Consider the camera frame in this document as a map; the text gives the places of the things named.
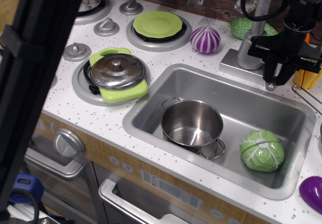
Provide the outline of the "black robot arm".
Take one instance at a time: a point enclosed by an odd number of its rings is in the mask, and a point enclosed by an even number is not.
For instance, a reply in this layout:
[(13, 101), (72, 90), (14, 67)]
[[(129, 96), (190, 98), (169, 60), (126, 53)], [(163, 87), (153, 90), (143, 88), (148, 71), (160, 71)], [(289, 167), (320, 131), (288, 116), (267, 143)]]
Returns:
[(263, 79), (269, 91), (286, 84), (300, 69), (321, 70), (321, 51), (305, 41), (321, 21), (321, 0), (283, 0), (280, 11), (285, 9), (283, 30), (274, 36), (253, 36), (248, 50), (248, 55), (263, 60)]

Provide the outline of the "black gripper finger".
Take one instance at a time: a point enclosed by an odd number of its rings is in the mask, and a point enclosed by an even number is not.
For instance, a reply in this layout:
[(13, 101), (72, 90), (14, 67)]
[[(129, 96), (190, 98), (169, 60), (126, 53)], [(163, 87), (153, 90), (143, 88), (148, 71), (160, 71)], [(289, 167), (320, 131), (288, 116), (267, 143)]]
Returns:
[(276, 85), (277, 86), (285, 85), (290, 80), (290, 78), (295, 74), (296, 71), (297, 71), (297, 65), (283, 64), (281, 67), (281, 70), (276, 76)]
[(277, 65), (277, 62), (274, 60), (266, 60), (264, 64), (264, 74), (263, 74), (263, 79), (265, 82), (269, 80), (269, 77), (273, 73), (273, 67)]

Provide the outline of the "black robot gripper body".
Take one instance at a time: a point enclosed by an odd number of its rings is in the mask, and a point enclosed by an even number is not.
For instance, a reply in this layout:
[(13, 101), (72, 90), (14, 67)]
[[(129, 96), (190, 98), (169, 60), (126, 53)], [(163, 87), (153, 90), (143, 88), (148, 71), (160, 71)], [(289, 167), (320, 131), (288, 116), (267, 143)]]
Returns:
[(248, 55), (281, 64), (294, 64), (297, 69), (313, 73), (321, 70), (321, 52), (305, 39), (316, 26), (308, 16), (285, 16), (283, 30), (274, 36), (254, 36)]

